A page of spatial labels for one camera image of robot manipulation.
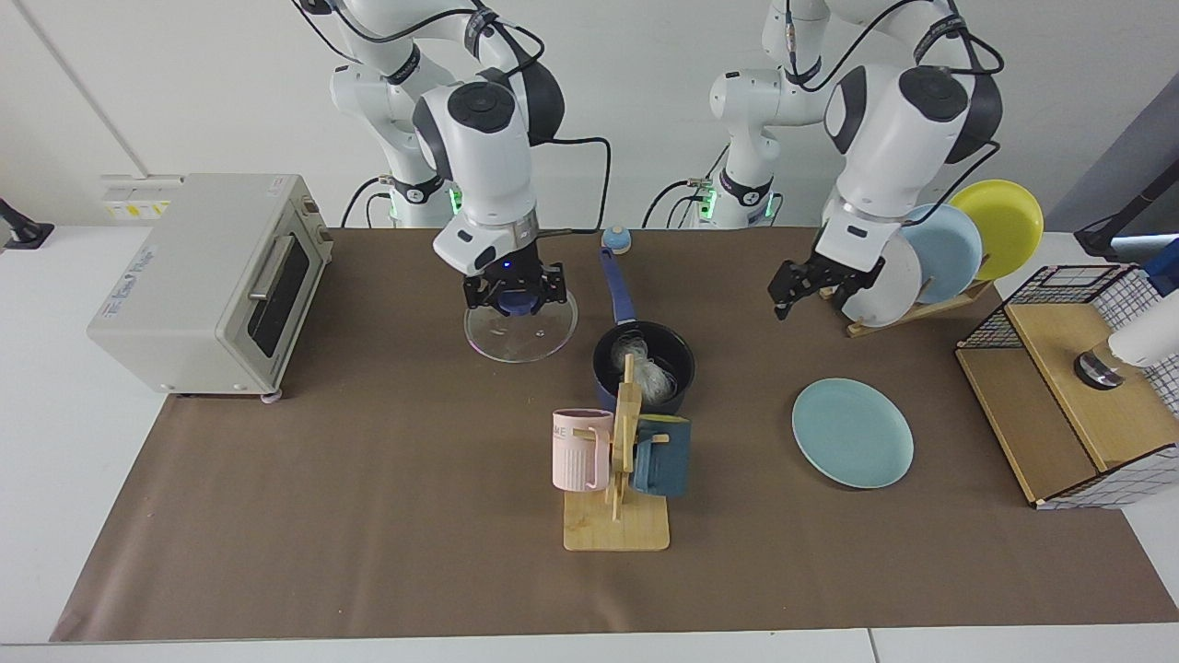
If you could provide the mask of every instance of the pink mug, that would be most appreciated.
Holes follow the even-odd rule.
[[[553,413],[553,485],[590,492],[610,484],[610,436],[614,414],[606,409],[572,408]]]

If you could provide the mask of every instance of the toaster oven window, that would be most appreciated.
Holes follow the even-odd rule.
[[[296,238],[291,252],[283,264],[274,294],[269,300],[258,302],[253,307],[253,315],[250,316],[250,324],[246,329],[258,349],[268,357],[275,356],[278,339],[282,337],[283,329],[286,328],[286,321],[295,308],[295,300],[298,298],[298,293],[303,288],[303,281],[310,267],[311,261]]]

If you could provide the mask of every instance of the blue pot handle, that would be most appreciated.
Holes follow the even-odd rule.
[[[601,269],[606,273],[606,284],[610,285],[610,296],[614,301],[614,324],[634,322],[634,303],[631,302],[631,293],[626,289],[626,281],[623,278],[623,270],[618,268],[618,260],[610,249],[598,251],[601,260]]]

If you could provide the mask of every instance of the light blue plate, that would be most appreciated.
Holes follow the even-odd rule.
[[[829,378],[803,389],[791,414],[795,440],[816,470],[854,488],[882,488],[913,464],[913,432],[884,394]]]
[[[909,212],[916,221],[933,205],[921,205]],[[982,236],[962,210],[942,204],[918,225],[902,228],[901,234],[913,244],[921,260],[921,281],[933,283],[917,297],[917,303],[936,304],[959,296],[974,281],[982,262]]]

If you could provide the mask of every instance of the plate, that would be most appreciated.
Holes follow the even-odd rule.
[[[845,486],[883,488],[913,465],[913,432],[904,415],[863,382],[814,382],[798,394],[790,419],[806,460]]]
[[[539,361],[565,347],[578,327],[578,303],[547,303],[536,315],[501,315],[492,307],[463,315],[467,341],[479,354],[503,363]]]
[[[915,208],[909,218],[916,221],[930,208],[933,205]],[[953,300],[974,281],[982,262],[982,236],[962,210],[943,203],[929,218],[902,228],[901,232],[921,262],[921,282],[926,288],[917,296],[917,303]]]
[[[904,317],[921,291],[921,260],[900,232],[884,244],[876,284],[851,295],[843,315],[864,327],[887,327]]]
[[[1023,267],[1043,236],[1043,211],[1030,191],[1006,179],[984,179],[950,199],[964,211],[982,236],[987,264],[980,281],[994,281]]]

